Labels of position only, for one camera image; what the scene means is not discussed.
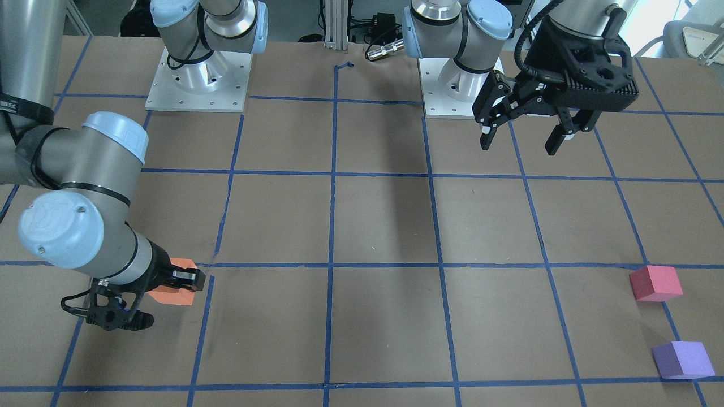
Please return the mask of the purple foam block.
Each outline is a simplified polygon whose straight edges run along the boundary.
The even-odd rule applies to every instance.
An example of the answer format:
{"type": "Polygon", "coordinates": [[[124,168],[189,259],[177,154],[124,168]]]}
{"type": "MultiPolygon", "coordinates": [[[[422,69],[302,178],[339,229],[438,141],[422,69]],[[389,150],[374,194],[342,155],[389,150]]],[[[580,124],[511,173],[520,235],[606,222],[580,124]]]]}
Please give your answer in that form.
{"type": "Polygon", "coordinates": [[[663,379],[700,379],[716,375],[704,344],[699,341],[671,341],[652,348],[663,379]]]}

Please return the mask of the orange foam block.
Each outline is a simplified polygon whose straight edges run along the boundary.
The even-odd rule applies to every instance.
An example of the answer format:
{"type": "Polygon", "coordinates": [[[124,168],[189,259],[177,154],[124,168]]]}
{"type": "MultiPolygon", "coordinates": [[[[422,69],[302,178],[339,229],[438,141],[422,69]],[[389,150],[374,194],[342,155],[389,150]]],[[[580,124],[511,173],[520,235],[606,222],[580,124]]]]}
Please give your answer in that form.
{"type": "MultiPolygon", "coordinates": [[[[170,258],[171,263],[174,266],[181,266],[181,268],[196,268],[196,263],[190,258],[170,258]]],[[[163,284],[160,284],[155,289],[147,292],[156,302],[159,304],[170,304],[174,306],[191,306],[194,300],[195,293],[189,291],[189,289],[183,288],[169,288],[163,284]]]]}

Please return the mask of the silver cylindrical connector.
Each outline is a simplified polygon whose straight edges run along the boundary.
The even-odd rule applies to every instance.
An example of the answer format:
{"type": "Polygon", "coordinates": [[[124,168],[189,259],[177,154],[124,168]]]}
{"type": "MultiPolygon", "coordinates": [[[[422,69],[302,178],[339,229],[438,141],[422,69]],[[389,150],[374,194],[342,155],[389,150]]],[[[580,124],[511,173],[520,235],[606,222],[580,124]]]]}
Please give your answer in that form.
{"type": "Polygon", "coordinates": [[[370,62],[380,61],[405,49],[405,41],[398,39],[384,45],[370,45],[365,51],[365,59],[370,62]]]}

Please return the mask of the red foam block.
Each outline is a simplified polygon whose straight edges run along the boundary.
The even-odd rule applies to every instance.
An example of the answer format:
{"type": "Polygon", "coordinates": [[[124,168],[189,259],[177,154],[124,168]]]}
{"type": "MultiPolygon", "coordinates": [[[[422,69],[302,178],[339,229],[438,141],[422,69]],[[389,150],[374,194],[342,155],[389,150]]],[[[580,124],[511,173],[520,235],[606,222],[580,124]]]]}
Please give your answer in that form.
{"type": "Polygon", "coordinates": [[[682,296],[683,289],[673,266],[646,265],[629,274],[637,301],[664,302],[682,296]]]}

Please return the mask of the brown paper table cover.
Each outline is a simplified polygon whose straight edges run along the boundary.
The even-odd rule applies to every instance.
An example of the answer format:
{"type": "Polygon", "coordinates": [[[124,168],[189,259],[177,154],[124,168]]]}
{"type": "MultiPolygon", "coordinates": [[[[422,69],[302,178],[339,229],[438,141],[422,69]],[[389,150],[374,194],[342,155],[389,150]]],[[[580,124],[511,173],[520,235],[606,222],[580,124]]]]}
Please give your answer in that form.
{"type": "Polygon", "coordinates": [[[209,276],[152,328],[60,309],[87,288],[39,263],[2,186],[3,406],[721,406],[722,88],[639,59],[638,101],[556,155],[554,118],[489,150],[427,118],[416,60],[270,43],[244,114],[145,111],[163,43],[63,38],[56,124],[109,110],[150,136],[129,222],[209,276]],[[637,301],[673,266],[682,296],[637,301]],[[704,344],[715,376],[652,348],[704,344]]]}

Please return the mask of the aluminium frame post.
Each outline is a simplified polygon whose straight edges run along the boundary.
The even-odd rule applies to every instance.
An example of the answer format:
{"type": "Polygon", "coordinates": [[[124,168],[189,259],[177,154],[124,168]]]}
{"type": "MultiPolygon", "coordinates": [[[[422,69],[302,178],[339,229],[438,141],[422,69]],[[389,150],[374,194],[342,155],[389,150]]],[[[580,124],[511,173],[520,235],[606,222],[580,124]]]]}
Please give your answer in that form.
{"type": "Polygon", "coordinates": [[[324,46],[336,51],[347,51],[349,1],[324,1],[324,46]]]}

